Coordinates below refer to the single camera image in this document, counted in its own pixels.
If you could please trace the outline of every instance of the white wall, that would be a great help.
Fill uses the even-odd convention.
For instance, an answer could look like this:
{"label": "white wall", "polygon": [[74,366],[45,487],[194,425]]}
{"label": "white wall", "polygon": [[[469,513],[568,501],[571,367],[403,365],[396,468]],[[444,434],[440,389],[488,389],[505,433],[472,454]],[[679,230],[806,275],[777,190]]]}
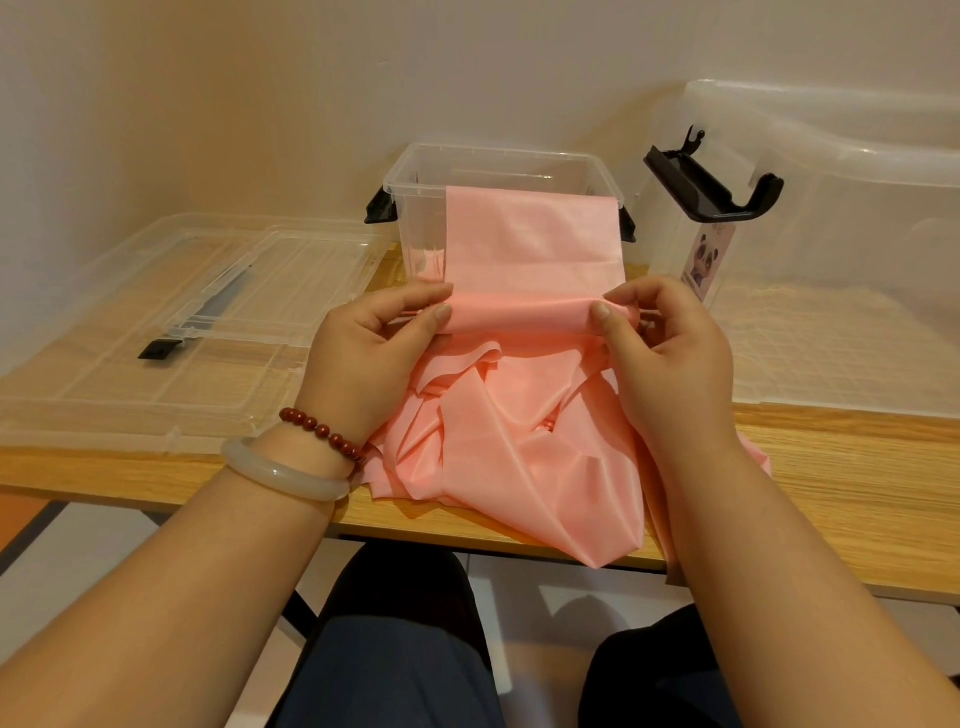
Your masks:
{"label": "white wall", "polygon": [[689,79],[960,94],[958,37],[955,0],[0,0],[0,342],[164,214],[359,218],[414,139],[629,191]]}

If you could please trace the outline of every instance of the panda sticker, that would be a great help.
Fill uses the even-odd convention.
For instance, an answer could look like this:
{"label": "panda sticker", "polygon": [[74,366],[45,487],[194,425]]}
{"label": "panda sticker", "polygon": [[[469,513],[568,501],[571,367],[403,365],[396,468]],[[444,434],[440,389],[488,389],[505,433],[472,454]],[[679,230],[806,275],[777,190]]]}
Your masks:
{"label": "panda sticker", "polygon": [[681,280],[702,301],[716,278],[723,256],[730,246],[736,225],[731,223],[703,225],[693,241]]}
{"label": "panda sticker", "polygon": [[701,235],[700,244],[697,246],[697,252],[693,254],[693,270],[690,271],[690,277],[700,288],[704,284],[704,279],[710,277],[713,270],[713,263],[720,257],[720,251],[707,242],[707,236]]}

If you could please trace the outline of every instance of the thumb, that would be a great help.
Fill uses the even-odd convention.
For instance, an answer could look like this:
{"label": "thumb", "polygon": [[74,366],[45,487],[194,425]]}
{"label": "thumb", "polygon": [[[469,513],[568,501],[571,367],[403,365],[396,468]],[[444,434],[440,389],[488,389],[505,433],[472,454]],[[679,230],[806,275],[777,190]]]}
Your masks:
{"label": "thumb", "polygon": [[452,309],[449,303],[433,305],[421,311],[387,344],[403,362],[413,368],[426,352],[437,331],[450,320]]}
{"label": "thumb", "polygon": [[627,318],[606,303],[600,301],[594,303],[590,307],[590,317],[607,342],[607,348],[610,349],[614,362],[629,364],[651,354],[650,349]]}

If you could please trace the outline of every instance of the red bead bracelet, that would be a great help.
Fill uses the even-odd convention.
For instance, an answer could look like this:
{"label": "red bead bracelet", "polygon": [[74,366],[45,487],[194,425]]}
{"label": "red bead bracelet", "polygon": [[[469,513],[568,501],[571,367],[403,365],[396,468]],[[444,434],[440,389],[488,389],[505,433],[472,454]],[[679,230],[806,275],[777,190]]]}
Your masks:
{"label": "red bead bracelet", "polygon": [[357,465],[363,465],[363,446],[356,446],[343,435],[330,433],[328,425],[321,425],[316,417],[310,417],[306,412],[300,412],[293,407],[284,407],[280,410],[280,419],[285,423],[302,427],[307,432],[313,432],[318,440],[326,440],[330,446],[341,455],[352,460]]}

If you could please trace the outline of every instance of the black latch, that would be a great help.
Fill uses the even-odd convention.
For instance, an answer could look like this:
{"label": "black latch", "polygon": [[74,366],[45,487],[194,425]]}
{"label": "black latch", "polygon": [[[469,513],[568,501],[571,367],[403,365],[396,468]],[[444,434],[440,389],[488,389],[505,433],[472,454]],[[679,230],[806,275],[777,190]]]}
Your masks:
{"label": "black latch", "polygon": [[373,195],[373,199],[367,204],[367,217],[364,222],[367,225],[378,225],[380,223],[395,223],[398,219],[399,215],[396,214],[394,196],[380,187],[377,193]]}
{"label": "black latch", "polygon": [[771,173],[763,175],[750,202],[736,205],[730,190],[693,159],[706,132],[700,130],[696,138],[692,134],[690,127],[682,149],[661,152],[651,147],[643,160],[686,216],[698,223],[738,223],[769,212],[780,198],[783,180]]}
{"label": "black latch", "polygon": [[154,339],[137,358],[163,361],[182,343],[182,339]]}
{"label": "black latch", "polygon": [[620,239],[625,243],[636,243],[636,223],[627,212],[626,207],[620,208]]}

